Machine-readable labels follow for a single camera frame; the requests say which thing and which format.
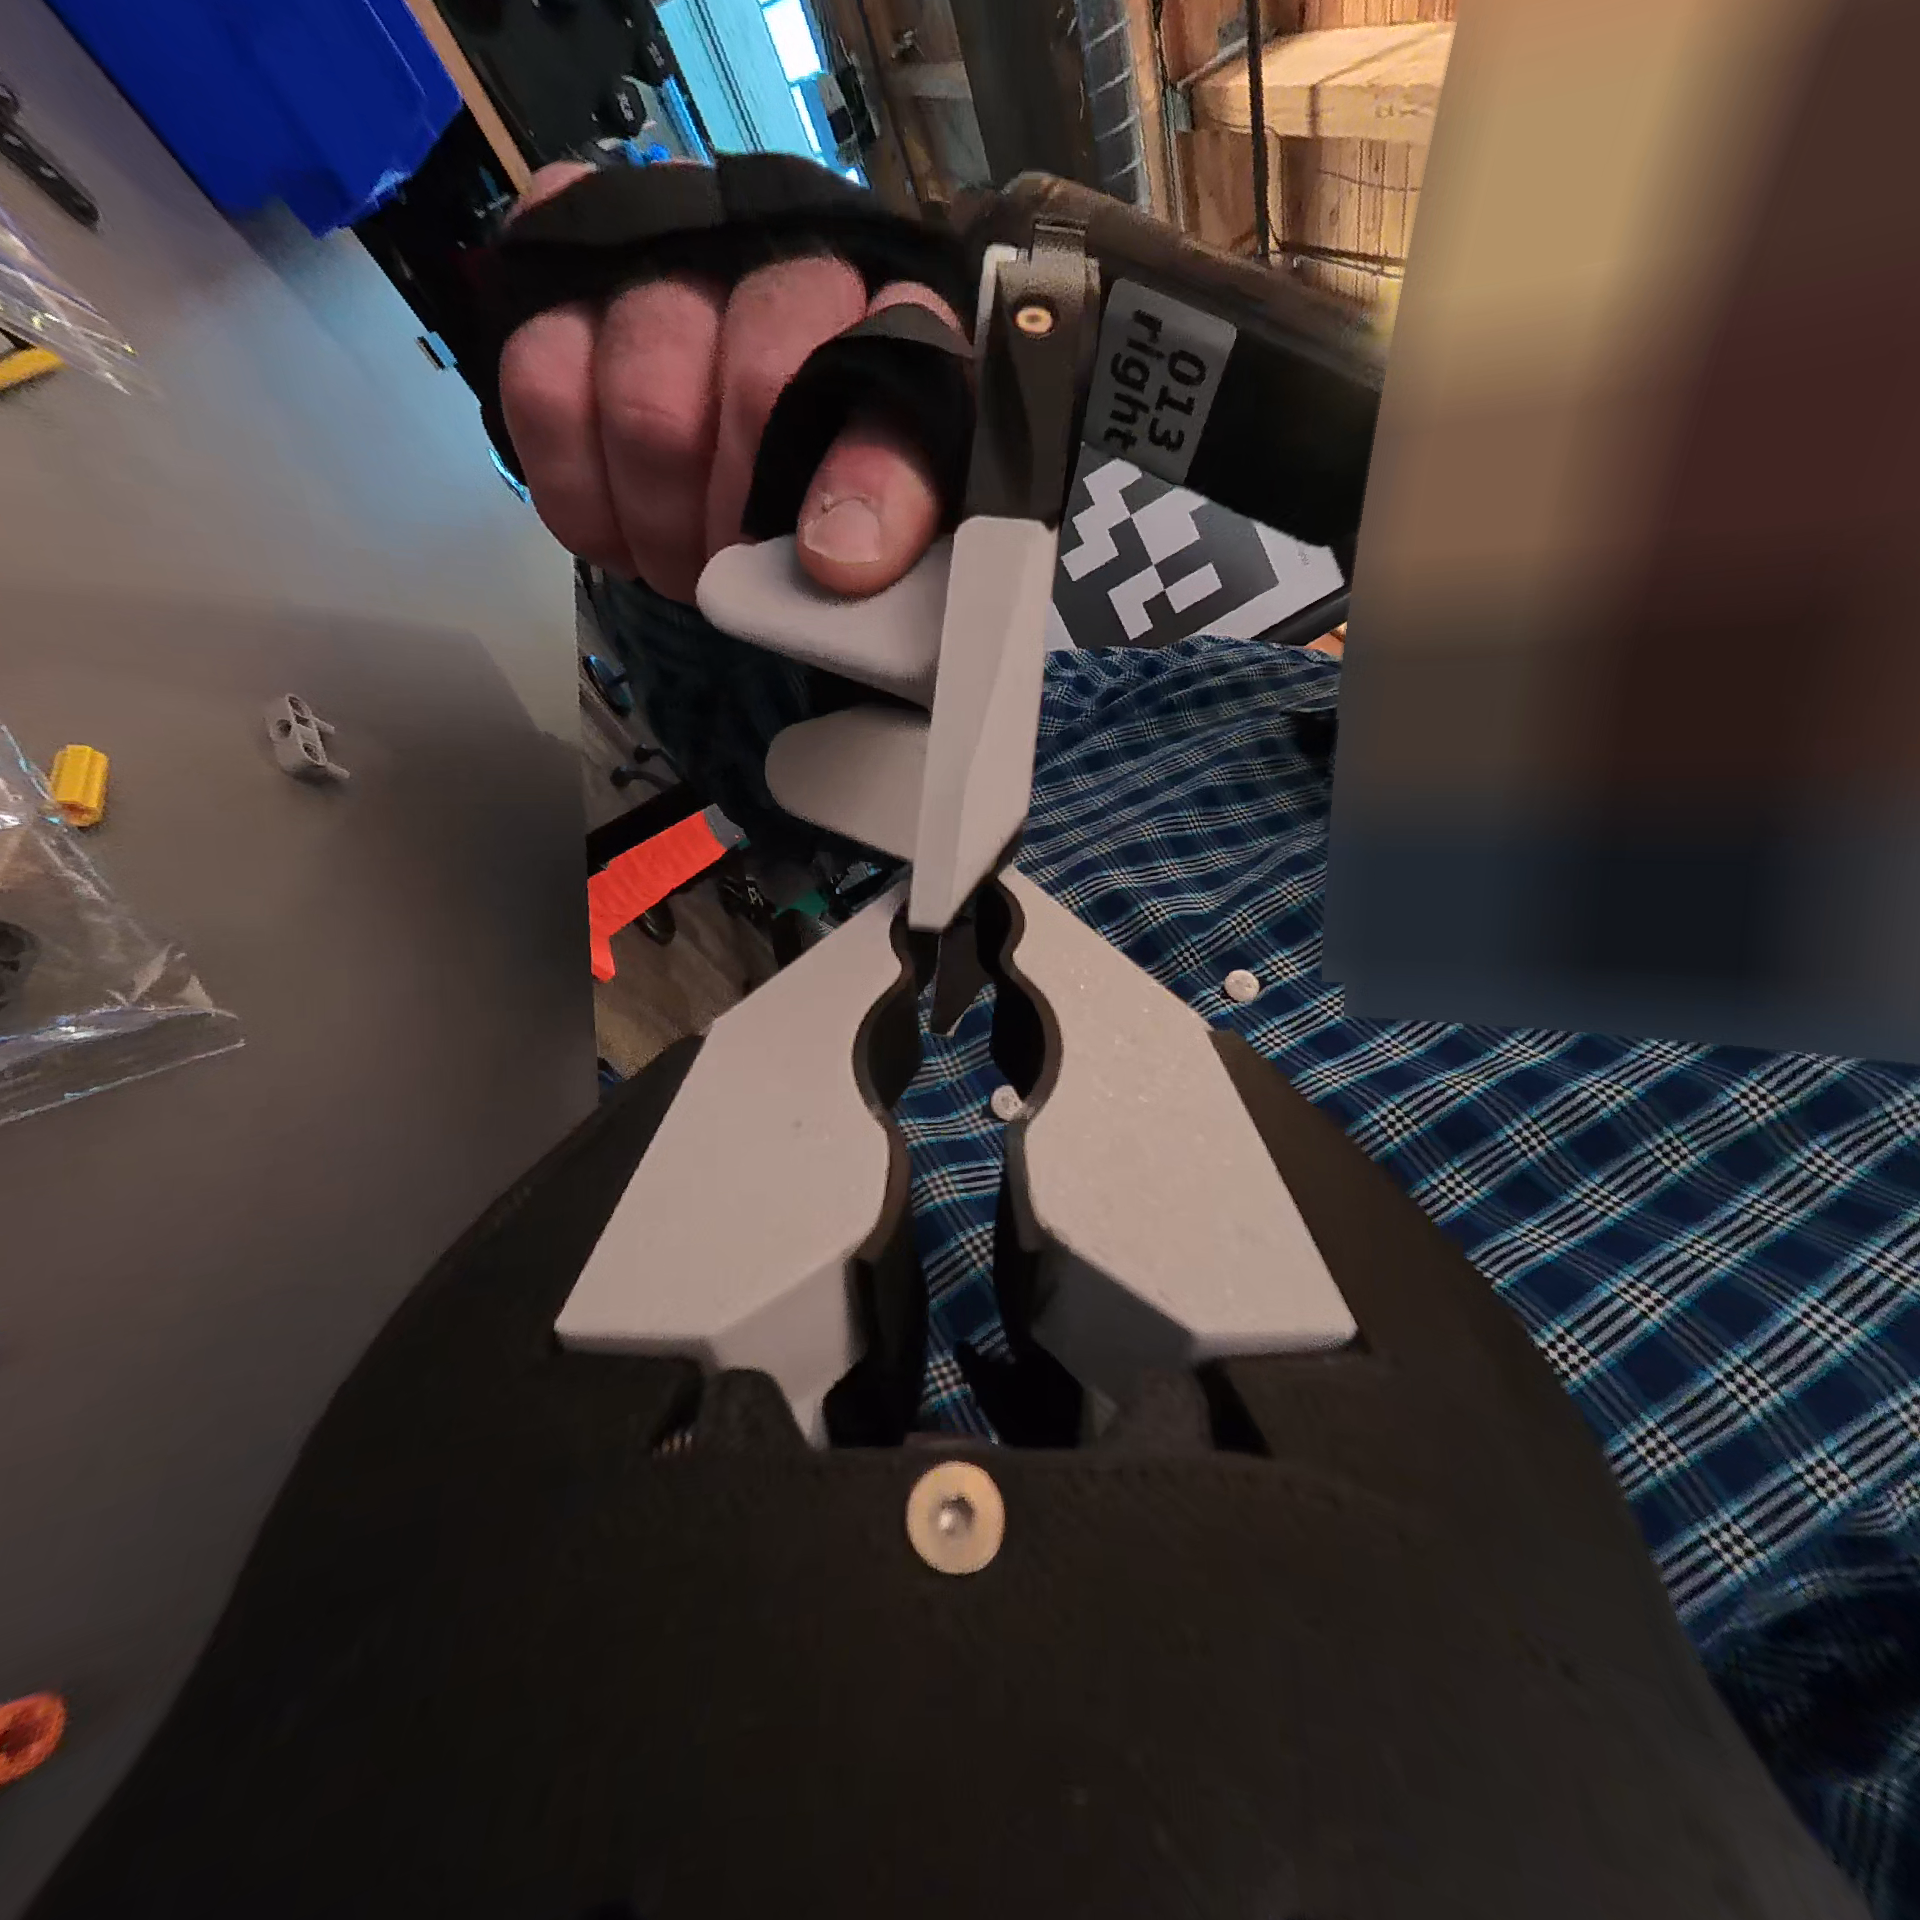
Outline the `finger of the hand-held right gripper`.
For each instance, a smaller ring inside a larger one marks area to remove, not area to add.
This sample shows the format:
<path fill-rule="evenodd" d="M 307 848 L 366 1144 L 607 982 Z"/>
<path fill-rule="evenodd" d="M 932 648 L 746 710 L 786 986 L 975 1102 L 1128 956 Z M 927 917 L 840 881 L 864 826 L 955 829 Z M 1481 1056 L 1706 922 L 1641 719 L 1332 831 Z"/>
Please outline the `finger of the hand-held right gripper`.
<path fill-rule="evenodd" d="M 928 1029 L 947 1034 L 988 980 L 975 897 L 1025 826 L 1041 724 L 1055 533 L 971 517 L 951 544 L 906 919 L 937 943 Z"/>

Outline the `blue plastic bin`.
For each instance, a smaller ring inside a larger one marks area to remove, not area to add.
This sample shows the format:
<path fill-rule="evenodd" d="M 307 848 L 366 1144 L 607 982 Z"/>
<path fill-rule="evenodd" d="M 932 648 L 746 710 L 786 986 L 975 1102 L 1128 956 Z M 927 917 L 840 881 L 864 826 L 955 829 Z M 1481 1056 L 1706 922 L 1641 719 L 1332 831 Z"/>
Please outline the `blue plastic bin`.
<path fill-rule="evenodd" d="M 224 215 L 324 238 L 380 209 L 465 108 L 403 1 L 52 1 Z"/>

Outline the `person's blue plaid shirt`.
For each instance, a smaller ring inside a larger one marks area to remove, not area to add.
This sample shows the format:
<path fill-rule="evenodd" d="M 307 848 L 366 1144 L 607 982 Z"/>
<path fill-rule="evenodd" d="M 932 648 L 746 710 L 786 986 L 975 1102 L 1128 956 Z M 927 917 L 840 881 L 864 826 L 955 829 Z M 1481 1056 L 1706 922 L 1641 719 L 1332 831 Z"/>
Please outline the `person's blue plaid shirt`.
<path fill-rule="evenodd" d="M 1345 1017 L 1335 700 L 1274 640 L 1052 655 L 1038 872 L 1495 1282 L 1792 1808 L 1916 1914 L 1916 1069 Z"/>

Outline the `orange plastic object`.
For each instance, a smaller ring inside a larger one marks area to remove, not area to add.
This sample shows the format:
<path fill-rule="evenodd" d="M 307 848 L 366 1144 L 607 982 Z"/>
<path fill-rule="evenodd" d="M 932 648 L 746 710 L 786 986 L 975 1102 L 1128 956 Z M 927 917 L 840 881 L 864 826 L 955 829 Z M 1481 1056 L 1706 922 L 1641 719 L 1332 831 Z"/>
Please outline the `orange plastic object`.
<path fill-rule="evenodd" d="M 688 887 L 727 853 L 746 840 L 746 831 L 721 809 L 702 807 L 662 826 L 639 826 L 640 839 L 596 861 L 588 877 L 588 953 L 594 980 L 610 980 L 617 970 L 612 940 L 639 922 L 649 910 Z"/>

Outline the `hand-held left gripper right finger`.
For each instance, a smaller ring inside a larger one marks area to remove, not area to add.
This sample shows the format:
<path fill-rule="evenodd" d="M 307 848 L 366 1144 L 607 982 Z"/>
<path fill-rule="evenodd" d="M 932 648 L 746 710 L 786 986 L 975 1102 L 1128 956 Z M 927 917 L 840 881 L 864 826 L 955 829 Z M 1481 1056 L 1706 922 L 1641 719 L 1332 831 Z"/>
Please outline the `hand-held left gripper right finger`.
<path fill-rule="evenodd" d="M 1223 1053 L 1226 1033 L 1031 877 L 982 892 L 1004 1116 L 982 1407 L 1075 1448 L 1097 1407 L 1226 1359 L 1359 1336 Z"/>

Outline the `grey lego joint piece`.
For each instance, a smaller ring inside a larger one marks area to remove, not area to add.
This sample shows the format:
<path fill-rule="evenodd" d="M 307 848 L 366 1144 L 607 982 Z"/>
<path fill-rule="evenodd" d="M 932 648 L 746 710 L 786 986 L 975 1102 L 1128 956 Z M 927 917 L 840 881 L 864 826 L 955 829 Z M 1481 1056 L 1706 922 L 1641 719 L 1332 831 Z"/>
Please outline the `grey lego joint piece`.
<path fill-rule="evenodd" d="M 266 708 L 268 740 L 275 764 L 294 778 L 308 784 L 348 784 L 352 776 L 334 759 L 329 740 L 334 724 L 294 695 L 280 695 Z"/>

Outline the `black lego beam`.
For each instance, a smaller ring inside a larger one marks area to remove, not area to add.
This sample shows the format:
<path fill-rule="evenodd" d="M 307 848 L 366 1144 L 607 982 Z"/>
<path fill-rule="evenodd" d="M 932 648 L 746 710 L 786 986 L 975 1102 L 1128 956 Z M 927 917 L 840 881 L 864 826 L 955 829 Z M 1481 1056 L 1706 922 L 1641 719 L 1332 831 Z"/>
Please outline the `black lego beam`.
<path fill-rule="evenodd" d="M 6 162 L 57 205 L 67 220 L 97 232 L 103 222 L 97 198 L 28 128 L 22 95 L 8 79 L 2 79 L 0 118 Z"/>

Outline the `person's right hand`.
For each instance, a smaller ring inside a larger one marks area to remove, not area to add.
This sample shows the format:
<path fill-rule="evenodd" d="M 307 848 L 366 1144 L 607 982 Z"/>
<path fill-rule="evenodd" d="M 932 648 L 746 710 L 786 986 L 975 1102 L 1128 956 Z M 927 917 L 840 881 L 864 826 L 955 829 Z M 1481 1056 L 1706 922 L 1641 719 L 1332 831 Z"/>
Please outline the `person's right hand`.
<path fill-rule="evenodd" d="M 948 224 L 816 160 L 536 173 L 489 272 L 489 429 L 579 559 L 688 604 L 750 527 L 761 441 L 816 349 L 900 309 L 971 341 Z"/>

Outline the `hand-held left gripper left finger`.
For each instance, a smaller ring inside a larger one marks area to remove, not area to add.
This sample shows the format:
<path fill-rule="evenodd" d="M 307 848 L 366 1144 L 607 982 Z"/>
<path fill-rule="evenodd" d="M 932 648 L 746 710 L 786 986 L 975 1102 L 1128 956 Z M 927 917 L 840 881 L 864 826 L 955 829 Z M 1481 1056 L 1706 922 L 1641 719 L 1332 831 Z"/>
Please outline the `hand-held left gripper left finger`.
<path fill-rule="evenodd" d="M 900 880 L 724 1012 L 567 1295 L 575 1352 L 763 1373 L 815 1441 L 922 1405 L 922 1264 L 897 1105 L 922 1064 Z"/>

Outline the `small clear bag of parts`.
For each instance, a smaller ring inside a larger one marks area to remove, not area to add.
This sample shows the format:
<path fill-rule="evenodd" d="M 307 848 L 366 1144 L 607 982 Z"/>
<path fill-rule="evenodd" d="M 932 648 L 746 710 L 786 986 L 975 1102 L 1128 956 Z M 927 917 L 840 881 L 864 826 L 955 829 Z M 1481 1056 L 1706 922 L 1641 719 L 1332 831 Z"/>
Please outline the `small clear bag of parts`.
<path fill-rule="evenodd" d="M 246 1044 L 186 948 L 147 930 L 2 734 L 2 1121 Z"/>

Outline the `large clear bag of parts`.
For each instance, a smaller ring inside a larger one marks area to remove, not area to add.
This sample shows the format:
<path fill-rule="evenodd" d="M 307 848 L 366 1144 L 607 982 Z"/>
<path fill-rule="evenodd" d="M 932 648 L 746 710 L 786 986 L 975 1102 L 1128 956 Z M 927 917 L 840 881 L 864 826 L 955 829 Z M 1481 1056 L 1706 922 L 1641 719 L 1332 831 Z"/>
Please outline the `large clear bag of parts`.
<path fill-rule="evenodd" d="M 41 257 L 2 208 L 2 349 L 8 345 L 57 351 L 63 373 L 91 376 L 114 393 L 147 386 L 132 342 Z"/>

